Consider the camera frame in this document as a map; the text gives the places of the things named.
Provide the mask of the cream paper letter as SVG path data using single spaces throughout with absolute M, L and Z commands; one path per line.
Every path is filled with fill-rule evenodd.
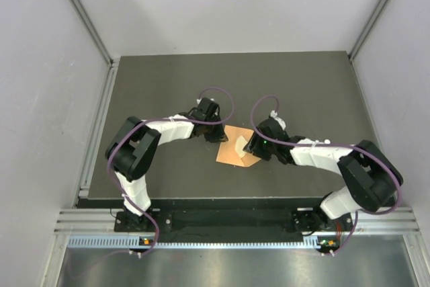
M 246 144 L 247 144 L 247 140 L 245 137 L 243 136 L 237 137 L 234 150 L 240 159 L 242 159 L 247 154 L 247 152 L 244 150 Z

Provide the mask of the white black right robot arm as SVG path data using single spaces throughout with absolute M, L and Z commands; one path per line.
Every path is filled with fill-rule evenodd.
M 369 140 L 335 146 L 304 136 L 289 136 L 284 121 L 270 116 L 254 128 L 244 150 L 263 160 L 277 157 L 284 165 L 315 167 L 340 175 L 345 186 L 327 194 L 318 206 L 292 214 L 298 232 L 327 231 L 346 214 L 363 210 L 387 214 L 400 204 L 403 178 L 381 150 Z

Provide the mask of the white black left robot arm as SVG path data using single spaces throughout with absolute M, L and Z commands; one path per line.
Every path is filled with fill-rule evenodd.
M 126 119 L 105 151 L 107 171 L 114 176 L 124 199 L 124 211 L 118 215 L 122 225 L 132 225 L 138 231 L 145 231 L 152 225 L 146 174 L 157 148 L 199 136 L 210 143 L 228 140 L 220 106 L 207 97 L 199 99 L 198 105 L 190 111 L 174 116 L 154 120 L 134 116 Z

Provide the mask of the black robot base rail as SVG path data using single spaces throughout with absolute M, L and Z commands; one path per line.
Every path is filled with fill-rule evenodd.
M 306 208 L 163 208 L 151 209 L 148 215 L 157 222 L 163 241 L 186 236 L 223 239 L 246 233 L 301 237 L 317 231 L 344 233 L 352 228 L 349 214 L 331 220 Z

